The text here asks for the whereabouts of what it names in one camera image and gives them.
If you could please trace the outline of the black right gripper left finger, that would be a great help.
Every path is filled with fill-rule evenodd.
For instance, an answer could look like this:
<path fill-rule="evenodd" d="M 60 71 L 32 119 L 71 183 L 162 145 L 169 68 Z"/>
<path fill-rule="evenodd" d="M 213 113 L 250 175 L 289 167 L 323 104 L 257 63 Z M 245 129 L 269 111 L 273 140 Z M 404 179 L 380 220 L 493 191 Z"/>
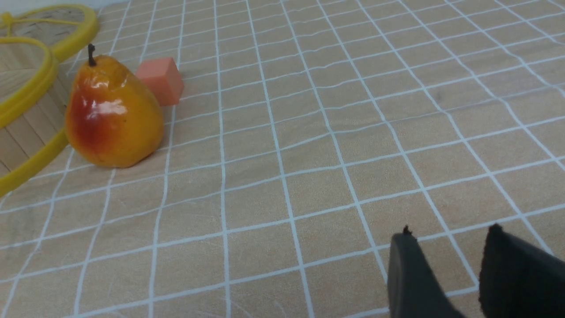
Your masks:
<path fill-rule="evenodd" d="M 392 318 L 462 318 L 436 280 L 408 226 L 390 240 L 388 302 Z"/>

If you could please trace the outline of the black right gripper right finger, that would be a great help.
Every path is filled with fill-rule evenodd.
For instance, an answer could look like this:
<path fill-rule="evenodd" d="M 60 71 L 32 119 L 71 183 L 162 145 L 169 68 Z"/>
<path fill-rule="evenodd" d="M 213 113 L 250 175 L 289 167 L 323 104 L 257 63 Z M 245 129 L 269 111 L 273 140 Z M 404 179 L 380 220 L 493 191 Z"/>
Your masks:
<path fill-rule="evenodd" d="M 496 223 L 483 250 L 479 303 L 487 318 L 562 318 L 565 264 Z"/>

